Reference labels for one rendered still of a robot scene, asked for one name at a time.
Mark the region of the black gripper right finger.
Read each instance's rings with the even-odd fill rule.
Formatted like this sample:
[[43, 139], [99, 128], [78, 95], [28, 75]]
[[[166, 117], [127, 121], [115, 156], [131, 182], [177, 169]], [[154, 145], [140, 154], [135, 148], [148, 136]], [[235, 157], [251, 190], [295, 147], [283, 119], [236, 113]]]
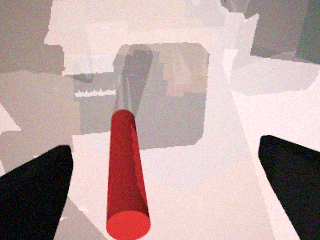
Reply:
[[300, 240], [320, 240], [320, 152], [263, 135], [259, 161]]

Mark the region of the red peg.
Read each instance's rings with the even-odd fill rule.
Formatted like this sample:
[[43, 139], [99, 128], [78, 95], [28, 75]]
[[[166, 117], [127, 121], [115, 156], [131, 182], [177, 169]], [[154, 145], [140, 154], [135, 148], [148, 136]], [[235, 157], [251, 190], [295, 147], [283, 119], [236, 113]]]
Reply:
[[116, 240], [139, 240], [151, 229], [135, 115], [113, 113], [109, 147], [107, 233]]

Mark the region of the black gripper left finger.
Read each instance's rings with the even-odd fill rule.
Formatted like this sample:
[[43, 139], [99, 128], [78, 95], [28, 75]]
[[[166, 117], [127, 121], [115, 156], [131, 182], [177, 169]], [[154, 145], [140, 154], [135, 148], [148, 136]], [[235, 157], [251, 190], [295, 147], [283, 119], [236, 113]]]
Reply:
[[69, 145], [0, 176], [0, 240], [53, 240], [71, 185]]

